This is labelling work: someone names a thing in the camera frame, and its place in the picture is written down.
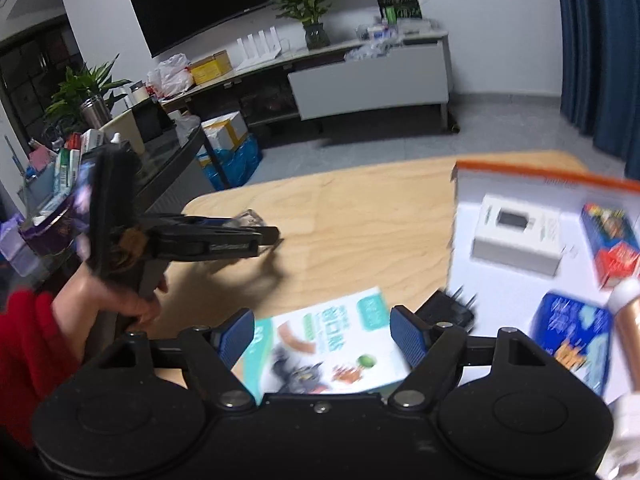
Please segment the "person left hand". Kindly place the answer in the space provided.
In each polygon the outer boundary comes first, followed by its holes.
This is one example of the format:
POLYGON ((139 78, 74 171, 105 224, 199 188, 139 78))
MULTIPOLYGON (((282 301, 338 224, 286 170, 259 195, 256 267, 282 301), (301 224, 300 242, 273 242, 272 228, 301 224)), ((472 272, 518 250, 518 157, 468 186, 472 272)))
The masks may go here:
POLYGON ((100 312, 112 312, 130 318, 129 326, 147 326, 159 316, 160 300, 151 292, 142 297, 137 292, 103 281, 83 263, 55 296, 52 311, 58 325, 66 330, 94 321, 100 312))

